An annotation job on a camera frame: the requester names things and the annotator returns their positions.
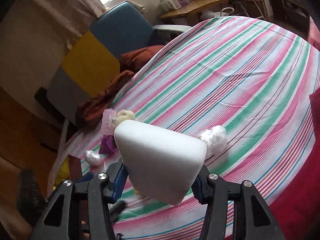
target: wooden table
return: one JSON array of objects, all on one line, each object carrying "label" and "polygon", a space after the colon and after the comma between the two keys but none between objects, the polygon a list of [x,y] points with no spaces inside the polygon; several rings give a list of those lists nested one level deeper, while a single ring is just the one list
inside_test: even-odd
[{"label": "wooden table", "polygon": [[228,2],[229,0],[193,0],[186,6],[174,11],[167,12],[161,15],[161,20],[167,21],[173,18],[190,17],[196,13],[203,11],[204,9],[210,8],[214,5]]}]

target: curtain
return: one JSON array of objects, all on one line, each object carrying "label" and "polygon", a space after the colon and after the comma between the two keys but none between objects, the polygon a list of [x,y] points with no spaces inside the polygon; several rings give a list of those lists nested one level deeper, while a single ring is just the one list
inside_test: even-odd
[{"label": "curtain", "polygon": [[71,45],[106,11],[100,0],[31,0],[31,3]]}]

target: chair armrest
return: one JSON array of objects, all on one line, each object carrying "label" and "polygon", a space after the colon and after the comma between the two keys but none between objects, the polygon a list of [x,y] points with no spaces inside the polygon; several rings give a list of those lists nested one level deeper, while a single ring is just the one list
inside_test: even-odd
[{"label": "chair armrest", "polygon": [[155,25],[153,28],[157,31],[164,31],[168,33],[184,33],[185,31],[189,30],[191,26],[187,25]]}]

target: striped tablecloth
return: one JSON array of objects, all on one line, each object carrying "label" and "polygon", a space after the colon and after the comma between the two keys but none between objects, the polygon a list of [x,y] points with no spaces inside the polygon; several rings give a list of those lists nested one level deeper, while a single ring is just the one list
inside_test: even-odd
[{"label": "striped tablecloth", "polygon": [[[113,108],[191,136],[223,125],[228,149],[205,164],[227,181],[251,180],[270,204],[311,152],[315,138],[309,94],[319,82],[319,51],[299,36],[261,20],[220,17],[166,45],[123,87]],[[66,151],[83,159],[86,150],[98,151],[101,137],[99,127],[80,132]],[[118,157],[92,171],[102,171]],[[82,160],[83,173],[89,170]],[[128,208],[114,229],[125,239],[200,235],[206,206],[191,190],[173,207],[136,195],[127,181],[122,199]],[[232,232],[232,217],[230,202],[226,235]]]}]

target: screw head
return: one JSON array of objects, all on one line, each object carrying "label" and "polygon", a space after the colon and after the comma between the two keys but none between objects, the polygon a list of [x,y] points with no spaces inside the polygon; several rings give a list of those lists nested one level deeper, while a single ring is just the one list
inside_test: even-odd
[{"label": "screw head", "polygon": [[105,173],[98,174],[98,179],[105,179],[107,175]]},{"label": "screw head", "polygon": [[63,185],[66,187],[69,187],[72,184],[72,181],[70,179],[67,179],[63,182]]},{"label": "screw head", "polygon": [[214,174],[214,173],[209,174],[209,179],[214,179],[214,180],[216,180],[217,178],[218,178],[218,175],[217,175],[217,174]]},{"label": "screw head", "polygon": [[243,185],[244,185],[245,187],[251,187],[251,186],[252,186],[252,182],[251,182],[251,181],[248,181],[248,180],[245,180],[245,181],[243,182]]}]

